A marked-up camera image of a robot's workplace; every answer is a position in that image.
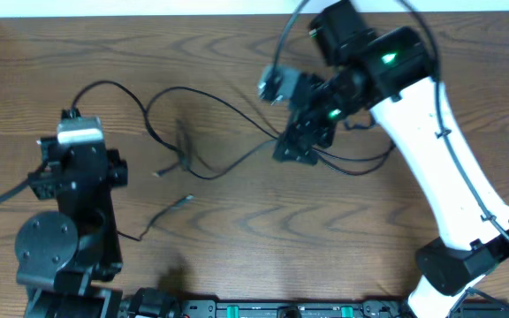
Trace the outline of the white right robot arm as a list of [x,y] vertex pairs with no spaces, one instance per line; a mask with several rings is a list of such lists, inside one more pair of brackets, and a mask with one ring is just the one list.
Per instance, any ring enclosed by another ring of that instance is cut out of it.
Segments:
[[291,115],[278,136],[279,162],[335,167],[327,153],[339,122],[362,110],[400,151],[434,214],[438,237],[415,256],[421,278],[400,313],[449,317],[478,283],[509,259],[509,206],[476,161],[448,103],[437,43],[424,21],[377,34],[348,1],[308,27],[329,79],[273,60],[259,94],[286,101]]

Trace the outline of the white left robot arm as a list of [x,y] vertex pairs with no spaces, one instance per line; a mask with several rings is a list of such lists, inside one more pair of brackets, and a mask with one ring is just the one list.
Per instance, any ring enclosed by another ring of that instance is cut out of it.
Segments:
[[103,139],[40,140],[45,168],[28,181],[57,210],[28,219],[15,239],[18,284],[27,290],[26,317],[108,318],[121,291],[95,286],[123,267],[111,191],[127,183],[127,166]]

